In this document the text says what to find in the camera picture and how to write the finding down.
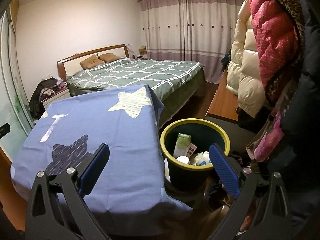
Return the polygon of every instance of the green trash can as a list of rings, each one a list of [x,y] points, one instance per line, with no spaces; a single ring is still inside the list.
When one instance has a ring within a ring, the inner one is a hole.
[[[217,143],[228,155],[230,140],[221,127],[203,119],[182,119],[164,129],[160,145],[164,157],[168,159],[171,184],[181,191],[193,191],[205,182],[213,166],[193,166],[177,161],[173,152],[179,133],[191,135],[191,142],[197,146],[195,153],[208,151],[212,144]]]

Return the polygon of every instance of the pink puffer jacket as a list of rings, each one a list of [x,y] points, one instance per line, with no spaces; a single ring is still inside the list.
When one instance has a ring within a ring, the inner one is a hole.
[[[266,99],[274,105],[292,78],[290,69],[281,77],[278,74],[296,54],[297,34],[289,15],[276,0],[249,1],[264,89],[272,78],[281,79],[277,81],[279,86],[272,93],[266,94]]]

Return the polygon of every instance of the glass door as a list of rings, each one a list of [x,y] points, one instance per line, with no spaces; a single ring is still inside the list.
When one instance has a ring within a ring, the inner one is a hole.
[[[31,126],[13,85],[8,38],[9,21],[5,13],[0,21],[0,126],[8,123],[11,130],[0,139],[0,147],[12,161],[31,131]]]
[[[18,66],[17,50],[16,50],[16,34],[14,32],[12,22],[10,22],[9,24],[9,43],[8,44],[9,44],[10,69],[11,69],[13,84],[17,92],[17,96],[19,98],[20,104],[22,106],[22,110],[29,124],[31,125],[31,127],[33,127],[34,121],[30,114],[29,102],[22,85],[22,80],[21,80],[19,66]]]

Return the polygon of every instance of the wooden desk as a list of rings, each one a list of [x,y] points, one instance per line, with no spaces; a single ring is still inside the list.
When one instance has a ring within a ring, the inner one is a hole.
[[[238,126],[238,114],[236,113],[238,97],[231,93],[226,85],[227,71],[223,73],[205,118],[220,126],[227,133],[230,139],[230,152],[243,153],[255,134]]]
[[[236,113],[236,108],[238,107],[238,98],[226,88],[226,85],[227,71],[223,73],[206,116],[237,123],[238,114]]]

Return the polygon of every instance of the white nightstand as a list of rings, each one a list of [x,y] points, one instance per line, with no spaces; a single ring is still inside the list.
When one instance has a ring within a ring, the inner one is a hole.
[[[47,109],[53,101],[58,101],[58,100],[69,98],[69,97],[70,97],[69,89],[65,87],[59,90],[58,92],[56,92],[54,96],[41,101],[41,103],[43,104],[44,109]]]

